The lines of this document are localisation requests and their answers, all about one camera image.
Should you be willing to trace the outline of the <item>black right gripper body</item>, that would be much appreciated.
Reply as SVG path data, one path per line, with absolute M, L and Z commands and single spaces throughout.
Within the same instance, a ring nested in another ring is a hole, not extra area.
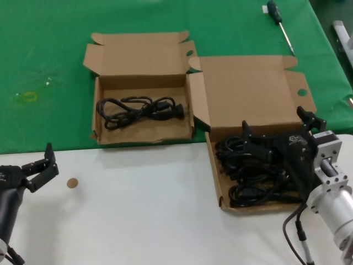
M 315 185 L 314 152 L 309 140 L 300 134 L 274 137 L 273 146 L 299 195 L 307 199 Z

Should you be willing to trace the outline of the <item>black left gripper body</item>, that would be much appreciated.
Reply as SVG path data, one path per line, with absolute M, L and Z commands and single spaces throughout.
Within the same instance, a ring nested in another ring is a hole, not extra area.
M 19 166 L 1 166 L 1 193 L 16 191 L 24 193 L 27 175 Z

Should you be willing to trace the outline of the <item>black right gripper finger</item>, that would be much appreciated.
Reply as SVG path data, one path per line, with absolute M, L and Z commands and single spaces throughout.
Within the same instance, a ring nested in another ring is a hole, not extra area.
M 298 106 L 297 115 L 302 121 L 301 127 L 297 130 L 300 135 L 314 135 L 326 131 L 326 120 L 317 117 L 313 112 L 306 111 L 302 106 Z
M 273 151 L 269 148 L 269 139 L 266 136 L 253 136 L 248 123 L 242 121 L 243 151 L 266 162 L 273 161 Z

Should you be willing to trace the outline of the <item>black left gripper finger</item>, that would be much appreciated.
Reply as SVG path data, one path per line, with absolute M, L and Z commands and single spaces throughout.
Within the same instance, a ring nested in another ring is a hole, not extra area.
M 27 183 L 27 188 L 35 193 L 59 174 L 57 164 L 49 166 Z
M 50 142 L 47 144 L 44 158 L 42 160 L 23 165 L 22 172 L 24 174 L 57 174 L 56 157 L 52 148 L 52 144 Z

